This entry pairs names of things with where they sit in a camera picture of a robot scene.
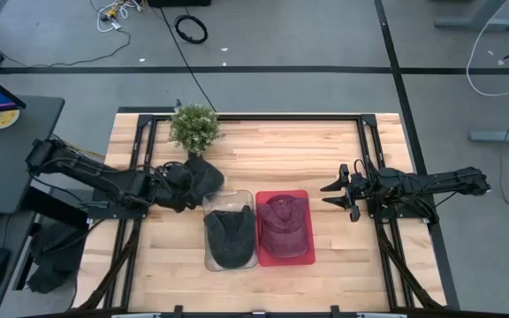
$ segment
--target gray floor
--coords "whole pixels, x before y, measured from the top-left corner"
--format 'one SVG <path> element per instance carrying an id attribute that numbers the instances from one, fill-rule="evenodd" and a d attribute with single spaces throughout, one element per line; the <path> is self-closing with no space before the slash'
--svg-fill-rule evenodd
<path id="1" fill-rule="evenodd" d="M 95 0 L 96 5 L 108 3 Z M 384 0 L 400 66 L 464 67 L 476 34 L 435 29 L 433 18 L 466 15 L 480 4 Z M 214 0 L 210 7 L 190 11 L 209 29 L 204 45 L 182 44 L 191 65 L 389 66 L 372 1 Z M 170 8 L 166 13 L 171 21 L 183 10 Z M 509 2 L 499 17 L 509 18 Z M 130 11 L 121 23 L 132 34 L 131 46 L 81 66 L 184 65 L 165 25 L 151 11 Z M 124 37 L 100 34 L 86 0 L 10 0 L 0 16 L 0 49 L 24 64 L 99 56 L 122 44 Z M 509 33 L 485 34 L 473 67 L 507 67 L 509 60 L 503 66 L 498 60 L 508 53 Z M 197 78 L 221 111 L 400 112 L 387 74 L 237 73 Z M 473 80 L 485 92 L 509 90 L 509 76 Z M 455 196 L 439 209 L 461 307 L 509 313 L 509 208 L 498 190 L 499 146 L 467 139 L 470 129 L 507 127 L 509 95 L 480 96 L 462 75 L 405 75 L 404 81 L 429 172 L 472 165 L 489 175 L 495 189 L 482 198 Z M 15 94 L 65 98 L 57 134 L 99 153 L 106 151 L 119 106 L 204 100 L 188 74 L 0 75 L 0 83 Z M 83 188 L 64 178 L 50 180 Z M 504 186 L 509 197 L 509 145 L 504 147 Z M 0 316 L 9 316 L 5 308 L 16 304 L 38 313 L 64 310 L 72 291 L 60 292 L 57 301 L 10 296 Z"/>

